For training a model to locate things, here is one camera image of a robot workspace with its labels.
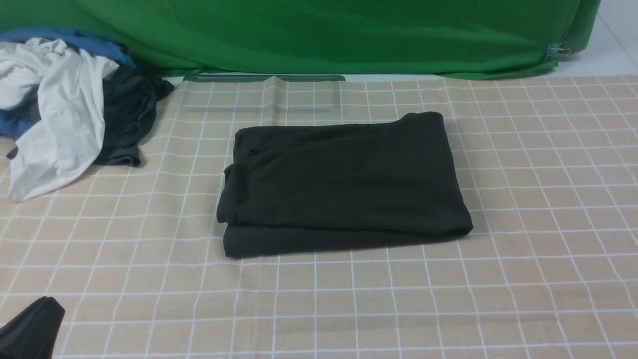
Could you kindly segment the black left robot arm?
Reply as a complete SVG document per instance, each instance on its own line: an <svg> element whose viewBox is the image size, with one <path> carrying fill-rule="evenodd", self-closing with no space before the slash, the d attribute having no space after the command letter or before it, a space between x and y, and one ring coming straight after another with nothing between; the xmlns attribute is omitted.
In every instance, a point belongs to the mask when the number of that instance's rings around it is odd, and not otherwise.
<svg viewBox="0 0 638 359"><path fill-rule="evenodd" d="M0 330L2 359L52 359L65 309L51 296L32 302Z"/></svg>

